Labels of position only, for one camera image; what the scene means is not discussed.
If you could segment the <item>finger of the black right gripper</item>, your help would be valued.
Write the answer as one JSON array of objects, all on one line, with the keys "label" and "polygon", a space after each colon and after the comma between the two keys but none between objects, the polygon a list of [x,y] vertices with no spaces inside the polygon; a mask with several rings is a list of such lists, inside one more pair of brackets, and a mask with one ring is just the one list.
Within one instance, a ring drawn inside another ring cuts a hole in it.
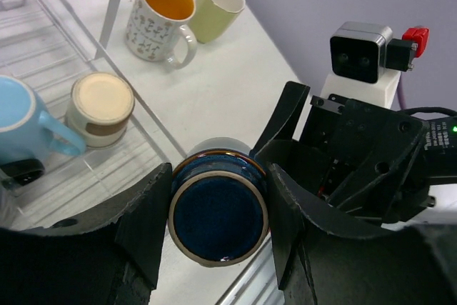
[{"label": "finger of the black right gripper", "polygon": [[270,141],[290,140],[305,106],[311,88],[295,81],[287,81],[268,123],[252,151],[261,151]]},{"label": "finger of the black right gripper", "polygon": [[334,158],[317,148],[296,140],[275,139],[255,153],[266,171],[270,164],[277,164],[302,189],[323,201],[325,183]]}]

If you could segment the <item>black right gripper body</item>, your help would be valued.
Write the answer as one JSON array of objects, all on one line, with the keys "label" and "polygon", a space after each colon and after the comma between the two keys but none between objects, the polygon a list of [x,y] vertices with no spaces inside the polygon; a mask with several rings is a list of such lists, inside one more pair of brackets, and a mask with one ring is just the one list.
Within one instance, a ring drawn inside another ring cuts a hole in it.
[{"label": "black right gripper body", "polygon": [[400,111],[335,94],[313,96],[300,137],[318,152],[313,191],[370,224],[408,221],[433,204],[416,166],[428,129]]}]

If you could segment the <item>light blue mug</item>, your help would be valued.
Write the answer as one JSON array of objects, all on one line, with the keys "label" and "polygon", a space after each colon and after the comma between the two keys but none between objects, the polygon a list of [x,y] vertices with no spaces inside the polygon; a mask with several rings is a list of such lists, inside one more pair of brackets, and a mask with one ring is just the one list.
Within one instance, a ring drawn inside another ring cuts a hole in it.
[{"label": "light blue mug", "polygon": [[85,141],[52,116],[42,98],[27,84],[1,76],[1,163],[36,159],[52,153],[79,156]]}]

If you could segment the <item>dark blue glazed cup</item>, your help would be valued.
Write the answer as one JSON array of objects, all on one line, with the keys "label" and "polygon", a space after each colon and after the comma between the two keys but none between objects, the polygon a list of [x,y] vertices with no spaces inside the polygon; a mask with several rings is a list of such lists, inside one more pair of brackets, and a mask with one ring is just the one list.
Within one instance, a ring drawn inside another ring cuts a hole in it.
[{"label": "dark blue glazed cup", "polygon": [[250,151],[242,141],[215,137],[197,144],[174,168],[169,233],[202,266],[240,263],[268,233],[266,172]]}]

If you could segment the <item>floral white mug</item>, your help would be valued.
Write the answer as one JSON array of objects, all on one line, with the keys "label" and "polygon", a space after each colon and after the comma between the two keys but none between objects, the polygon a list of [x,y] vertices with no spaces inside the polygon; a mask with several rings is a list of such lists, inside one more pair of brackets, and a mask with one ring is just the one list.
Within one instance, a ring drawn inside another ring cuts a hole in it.
[{"label": "floral white mug", "polygon": [[197,51],[188,26],[195,10],[194,0],[134,0],[124,34],[127,47],[145,61],[188,66]]}]

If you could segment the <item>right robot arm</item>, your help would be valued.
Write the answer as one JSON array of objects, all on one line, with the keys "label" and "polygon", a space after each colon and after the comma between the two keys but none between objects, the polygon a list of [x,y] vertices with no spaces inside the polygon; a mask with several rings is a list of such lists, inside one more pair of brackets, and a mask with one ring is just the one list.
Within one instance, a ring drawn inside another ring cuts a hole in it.
[{"label": "right robot arm", "polygon": [[433,185],[456,182],[456,113],[312,96],[290,81],[251,155],[342,212],[393,224],[434,206]]}]

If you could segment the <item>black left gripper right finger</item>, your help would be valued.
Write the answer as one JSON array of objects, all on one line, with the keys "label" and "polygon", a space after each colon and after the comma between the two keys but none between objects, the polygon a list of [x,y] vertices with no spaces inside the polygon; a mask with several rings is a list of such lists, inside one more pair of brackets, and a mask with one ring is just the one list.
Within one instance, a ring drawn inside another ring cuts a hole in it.
[{"label": "black left gripper right finger", "polygon": [[454,304],[456,226],[398,231],[349,216],[268,168],[271,238],[287,304]]}]

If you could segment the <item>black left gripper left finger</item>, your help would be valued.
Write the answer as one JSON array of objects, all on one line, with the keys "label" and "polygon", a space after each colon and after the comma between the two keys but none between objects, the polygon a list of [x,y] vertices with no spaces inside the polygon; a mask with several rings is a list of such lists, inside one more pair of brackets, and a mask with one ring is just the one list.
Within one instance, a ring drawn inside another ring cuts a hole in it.
[{"label": "black left gripper left finger", "polygon": [[121,193],[48,228],[1,230],[3,304],[147,304],[171,198],[163,163]]}]

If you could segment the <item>light green mug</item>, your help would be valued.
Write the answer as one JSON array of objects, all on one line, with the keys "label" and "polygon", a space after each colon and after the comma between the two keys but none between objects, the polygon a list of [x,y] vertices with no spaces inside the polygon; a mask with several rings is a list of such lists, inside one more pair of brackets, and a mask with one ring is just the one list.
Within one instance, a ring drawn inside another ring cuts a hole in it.
[{"label": "light green mug", "polygon": [[202,44],[219,38],[246,7],[246,0],[195,0],[195,3],[189,28]]}]

